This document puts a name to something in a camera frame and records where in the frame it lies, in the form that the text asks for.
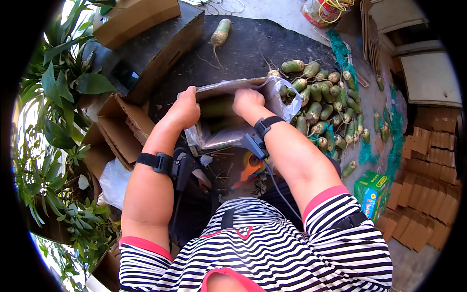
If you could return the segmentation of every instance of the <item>green box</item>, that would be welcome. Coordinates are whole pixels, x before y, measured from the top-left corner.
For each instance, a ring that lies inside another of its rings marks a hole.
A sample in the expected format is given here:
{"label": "green box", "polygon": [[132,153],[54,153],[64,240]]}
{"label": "green box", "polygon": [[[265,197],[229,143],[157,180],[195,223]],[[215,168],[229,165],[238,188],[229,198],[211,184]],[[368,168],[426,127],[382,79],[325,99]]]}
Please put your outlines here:
{"label": "green box", "polygon": [[360,203],[362,212],[373,222],[386,210],[389,183],[387,176],[367,171],[354,184],[354,196]]}

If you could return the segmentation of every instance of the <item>person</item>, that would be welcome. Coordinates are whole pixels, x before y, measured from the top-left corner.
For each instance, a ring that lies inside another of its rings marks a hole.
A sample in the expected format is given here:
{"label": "person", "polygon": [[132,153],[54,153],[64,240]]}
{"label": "person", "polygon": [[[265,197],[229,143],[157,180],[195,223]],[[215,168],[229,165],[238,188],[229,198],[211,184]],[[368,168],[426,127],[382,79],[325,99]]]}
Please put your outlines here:
{"label": "person", "polygon": [[[154,127],[144,153],[174,153],[180,132],[200,117],[195,92],[190,86],[180,95]],[[274,116],[264,105],[260,93],[243,88],[235,93],[233,110],[253,126],[260,118]],[[172,180],[150,166],[136,164],[121,217],[122,291],[390,289],[388,246],[372,221],[335,227],[340,220],[361,212],[361,206],[342,184],[330,160],[287,122],[272,124],[264,141],[290,190],[289,199],[303,219],[299,223],[303,232],[271,203],[241,197],[221,205],[207,219],[201,234],[187,241],[172,258]],[[227,216],[231,226],[223,228]]]}

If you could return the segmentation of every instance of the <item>hand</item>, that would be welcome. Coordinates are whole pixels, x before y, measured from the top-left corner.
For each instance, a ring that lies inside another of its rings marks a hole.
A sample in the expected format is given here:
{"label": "hand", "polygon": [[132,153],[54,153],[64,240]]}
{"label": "hand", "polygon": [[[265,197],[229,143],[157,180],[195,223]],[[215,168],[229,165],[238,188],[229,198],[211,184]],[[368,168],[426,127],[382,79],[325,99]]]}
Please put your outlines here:
{"label": "hand", "polygon": [[251,88],[240,88],[235,92],[232,109],[240,117],[245,118],[245,111],[264,107],[264,96]]}
{"label": "hand", "polygon": [[180,131],[188,129],[199,120],[201,111],[199,104],[196,103],[196,90],[197,88],[194,86],[188,87],[164,116],[164,119],[172,123],[173,126],[181,127]]}

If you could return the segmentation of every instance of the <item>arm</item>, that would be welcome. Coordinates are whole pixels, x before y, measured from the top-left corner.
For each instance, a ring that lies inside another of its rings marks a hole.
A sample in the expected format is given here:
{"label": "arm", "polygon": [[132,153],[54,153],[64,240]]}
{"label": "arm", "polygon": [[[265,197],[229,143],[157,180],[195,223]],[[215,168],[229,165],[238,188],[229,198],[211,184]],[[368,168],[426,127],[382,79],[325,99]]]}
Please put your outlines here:
{"label": "arm", "polygon": [[[235,93],[233,110],[254,126],[260,118],[275,115],[264,104],[264,97],[259,92],[242,88]],[[289,123],[272,124],[271,130],[264,136],[264,142],[302,215],[316,195],[330,187],[342,185],[329,159]]]}
{"label": "arm", "polygon": [[[183,92],[167,114],[156,124],[143,147],[144,153],[172,156],[183,129],[199,119],[196,87]],[[136,164],[128,182],[121,214],[122,237],[134,236],[169,250],[168,225],[173,208],[172,179],[154,172],[152,167]]]}

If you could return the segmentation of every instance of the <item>black and white striped shirt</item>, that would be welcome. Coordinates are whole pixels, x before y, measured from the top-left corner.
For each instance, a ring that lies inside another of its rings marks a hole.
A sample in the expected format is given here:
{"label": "black and white striped shirt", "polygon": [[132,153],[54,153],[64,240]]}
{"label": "black and white striped shirt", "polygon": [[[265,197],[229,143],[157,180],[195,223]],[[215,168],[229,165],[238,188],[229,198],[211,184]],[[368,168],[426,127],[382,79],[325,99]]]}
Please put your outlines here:
{"label": "black and white striped shirt", "polygon": [[[233,228],[221,230],[222,215],[232,207]],[[233,199],[219,207],[202,235],[173,260],[155,243],[122,238],[121,288],[206,291],[208,276],[219,272],[237,279],[247,291],[389,290],[389,250],[372,221],[330,228],[360,209],[344,186],[335,186],[308,204],[305,233],[300,233],[270,204],[250,197]]]}

